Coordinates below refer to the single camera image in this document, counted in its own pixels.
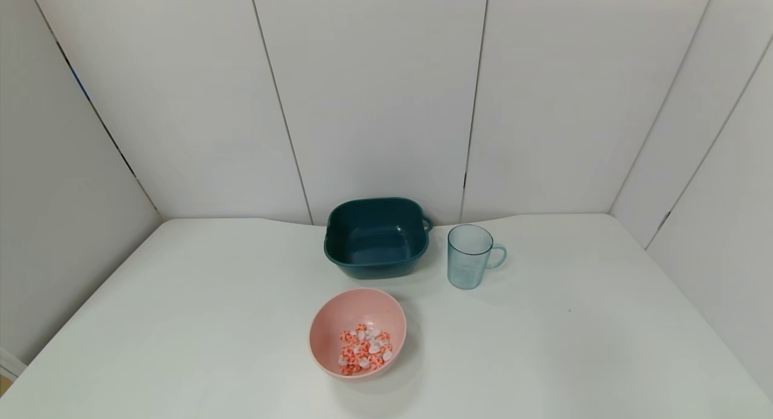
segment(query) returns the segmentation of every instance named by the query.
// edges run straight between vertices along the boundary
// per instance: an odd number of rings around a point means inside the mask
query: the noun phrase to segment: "light blue cup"
[[[502,258],[489,263],[492,249],[500,249]],[[505,262],[507,249],[494,244],[488,230],[474,224],[460,224],[448,232],[448,281],[459,289],[474,289],[481,284],[486,269]]]

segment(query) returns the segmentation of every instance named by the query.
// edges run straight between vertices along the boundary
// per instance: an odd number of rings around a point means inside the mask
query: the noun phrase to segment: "white wall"
[[[648,253],[773,398],[773,51]]]
[[[255,0],[315,224],[405,196],[456,223],[486,0]]]
[[[711,0],[611,214],[642,245],[717,138],[773,34],[773,0]]]
[[[489,0],[463,221],[606,213],[707,0]]]
[[[38,0],[163,216],[309,223],[251,0]]]
[[[31,361],[161,219],[33,0],[0,0],[0,347]]]

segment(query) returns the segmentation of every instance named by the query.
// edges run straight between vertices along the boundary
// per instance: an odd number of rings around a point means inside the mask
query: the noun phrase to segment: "bowl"
[[[344,342],[339,336],[358,324],[391,334],[392,359],[376,370],[342,375],[338,359]],[[361,287],[336,295],[317,312],[309,331],[309,347],[319,367],[331,377],[343,381],[367,381],[383,375],[395,363],[403,348],[405,334],[405,313],[400,303],[383,290]]]
[[[432,220],[413,200],[351,200],[330,213],[325,255],[352,278],[397,278],[427,251],[430,230]]]

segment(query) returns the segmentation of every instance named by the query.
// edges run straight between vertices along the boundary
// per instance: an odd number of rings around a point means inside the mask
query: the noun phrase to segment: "pink bowl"
[[[360,323],[391,334],[393,356],[375,371],[345,376],[341,374],[338,364],[341,347],[344,345],[339,336],[341,331],[354,330]],[[397,360],[405,341],[405,333],[405,313],[400,303],[383,290],[362,287],[340,293],[325,303],[312,322],[309,345],[314,360],[331,377],[344,381],[364,381],[383,374]]]

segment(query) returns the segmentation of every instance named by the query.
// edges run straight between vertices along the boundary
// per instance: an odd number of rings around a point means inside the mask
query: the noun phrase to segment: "table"
[[[773,405],[679,289],[606,215],[480,223],[508,260],[475,290],[445,278],[445,237],[404,278],[346,278],[325,228],[163,224],[0,400],[3,419],[524,417],[770,419]],[[307,345],[353,287],[408,317],[382,378],[342,383]]]

